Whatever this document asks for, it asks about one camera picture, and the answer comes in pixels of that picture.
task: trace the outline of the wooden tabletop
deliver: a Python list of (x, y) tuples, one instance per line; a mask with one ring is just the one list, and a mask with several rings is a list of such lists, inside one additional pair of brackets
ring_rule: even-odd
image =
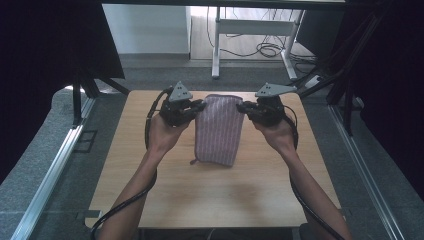
[[(252, 92), (192, 91), (193, 100), (231, 94), (256, 101)], [(106, 213), (137, 169), (146, 149), (144, 125), (159, 91), (132, 91), (117, 127), (89, 210)], [(340, 208), (306, 113), (297, 94), (281, 96), (298, 117), (298, 154)], [(158, 168), (139, 226), (146, 228), (293, 227), (306, 222), (293, 195), (288, 169), (247, 116), (232, 168), (196, 163), (194, 121)], [(91, 227), (97, 219), (86, 218)]]

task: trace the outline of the pink striped cloth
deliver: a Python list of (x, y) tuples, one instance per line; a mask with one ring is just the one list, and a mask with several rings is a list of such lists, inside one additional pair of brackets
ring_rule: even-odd
[(208, 95), (205, 109), (195, 120), (196, 140), (195, 162), (217, 163), (233, 166), (240, 143), (244, 114), (239, 113), (236, 104), (243, 99), (232, 95)]

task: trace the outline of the wire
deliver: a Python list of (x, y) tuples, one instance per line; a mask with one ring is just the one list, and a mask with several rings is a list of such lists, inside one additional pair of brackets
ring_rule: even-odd
[[(284, 115), (283, 119), (290, 125), (292, 132), (293, 132), (293, 140), (294, 140), (294, 147), (297, 149), (298, 140), (299, 140), (299, 134), (297, 132), (297, 116), (295, 111), (289, 107), (285, 106), (285, 108), (289, 109), (295, 118), (294, 122), (292, 119), (290, 119), (287, 115)], [(309, 206), (306, 204), (306, 202), (303, 200), (302, 196), (299, 193), (299, 190), (297, 189), (296, 185), (293, 182), (293, 179), (290, 177), (290, 185), (292, 187), (293, 193), (297, 200), (299, 201), (300, 205), (305, 209), (306, 212), (308, 212), (312, 218), (314, 218), (315, 221), (318, 222), (328, 233), (330, 233), (333, 237), (335, 237), (338, 240), (344, 240), (344, 238), (336, 231), (334, 230), (330, 225), (328, 225), (321, 217), (319, 217)]]
[(101, 217), (99, 220), (97, 220), (97, 222), (91, 228), (91, 235), (90, 235), (91, 239), (93, 239), (93, 240), (96, 239), (97, 229), (107, 219), (109, 219), (110, 217), (112, 217), (113, 215), (115, 215), (116, 213), (121, 211), (122, 209), (126, 208), (128, 205), (130, 205), (130, 204), (134, 203), (135, 201), (139, 200), (140, 198), (144, 197), (150, 191), (150, 189), (153, 188), (153, 186), (156, 183), (156, 179), (157, 179), (157, 170), (155, 171), (155, 174), (153, 175), (152, 180), (150, 180), (149, 185), (147, 185), (147, 187), (145, 189), (143, 189), (140, 193), (136, 194), (135, 196), (131, 197), (130, 199), (125, 200), (124, 202), (122, 202), (118, 206), (112, 208), (109, 212), (107, 212), (105, 215), (103, 215), (103, 217)]
[[(172, 90), (173, 89), (174, 89), (173, 87), (169, 87), (169, 88), (163, 90), (161, 93), (159, 93), (158, 97), (153, 102), (153, 104), (152, 104), (152, 106), (151, 106), (151, 108), (150, 108), (150, 110), (149, 110), (149, 112), (147, 114), (146, 125), (145, 125), (145, 129), (144, 129), (144, 139), (145, 139), (146, 149), (149, 148), (150, 124), (151, 124), (151, 120), (152, 120), (153, 114), (156, 111), (156, 107), (157, 107), (157, 105), (159, 103), (159, 100), (162, 98), (162, 96), (165, 93), (168, 93), (168, 94), (169, 93), (172, 93)], [(129, 206), (130, 204), (136, 202), (140, 198), (144, 197), (150, 191), (150, 189), (153, 188), (153, 186), (156, 183), (156, 179), (157, 179), (157, 170), (155, 171), (155, 174), (153, 175), (152, 180), (150, 180), (149, 185), (147, 185), (147, 187), (145, 189), (143, 189), (141, 192), (139, 192), (138, 194), (134, 195), (133, 197), (125, 200), (124, 202), (122, 202), (118, 206), (112, 208), (109, 212), (107, 212), (105, 215), (103, 215), (103, 217), (101, 217), (99, 220), (97, 220), (97, 222), (91, 228), (91, 235), (90, 235), (91, 239), (93, 239), (93, 240), (96, 239), (96, 231), (97, 231), (97, 229), (107, 219), (109, 219), (110, 217), (112, 217), (113, 215), (115, 215), (116, 213), (118, 213), (119, 211), (121, 211), (122, 209), (124, 209), (125, 207)]]
[[(233, 8), (233, 14), (238, 19), (238, 16), (235, 14), (234, 11), (235, 10)], [(275, 19), (277, 11), (278, 10), (275, 9), (273, 17), (271, 18), (271, 9), (268, 9), (267, 12), (265, 12), (265, 14), (262, 16), (261, 20), (266, 16), (267, 13), (269, 14), (269, 19)], [(206, 31), (207, 31), (207, 35), (208, 35), (209, 44), (214, 48), (215, 46), (212, 44), (212, 40), (211, 40), (210, 33), (209, 33), (209, 7), (207, 8), (207, 12), (206, 12)], [(243, 34), (236, 34), (236, 35), (227, 36), (227, 37), (234, 38), (234, 37), (239, 37), (239, 36), (242, 36), (242, 35)], [(256, 45), (256, 51), (252, 52), (252, 53), (248, 53), (248, 54), (239, 54), (239, 53), (229, 51), (227, 49), (219, 49), (219, 50), (223, 51), (223, 52), (227, 52), (227, 53), (235, 55), (235, 56), (238, 56), (238, 57), (250, 57), (250, 56), (253, 56), (257, 53), (260, 53), (262, 56), (264, 56), (266, 58), (273, 58), (273, 57), (276, 57), (277, 55), (281, 54), (281, 52), (285, 48), (286, 39), (284, 39), (284, 43), (283, 43), (282, 40), (277, 36), (279, 41), (282, 43), (282, 46), (279, 46), (278, 44), (269, 43), (268, 42), (269, 38), (270, 38), (270, 36), (268, 36), (268, 35), (265, 36), (264, 39), (262, 40), (262, 42)]]

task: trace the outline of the black metal frame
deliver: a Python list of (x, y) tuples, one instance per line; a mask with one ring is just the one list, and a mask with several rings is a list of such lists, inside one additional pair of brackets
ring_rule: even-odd
[(353, 110), (353, 81), (355, 78), (352, 70), (360, 54), (368, 43), (368, 40), (371, 38), (378, 24), (381, 22), (391, 3), (392, 0), (382, 0), (377, 3), (376, 6), (378, 7), (372, 10), (371, 20), (366, 26), (364, 33), (362, 34), (346, 63), (339, 72), (299, 94), (300, 98), (305, 98), (310, 94), (334, 83), (333, 87), (327, 95), (327, 103), (329, 105), (337, 105), (343, 95), (345, 96), (343, 126), (349, 135), (352, 135), (351, 115)]

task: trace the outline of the person's right hand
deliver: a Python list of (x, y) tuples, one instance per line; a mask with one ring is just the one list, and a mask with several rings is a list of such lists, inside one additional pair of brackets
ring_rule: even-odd
[(268, 144), (283, 157), (289, 152), (296, 151), (292, 129), (285, 120), (272, 127), (264, 127), (255, 122), (253, 122), (253, 125), (262, 132)]

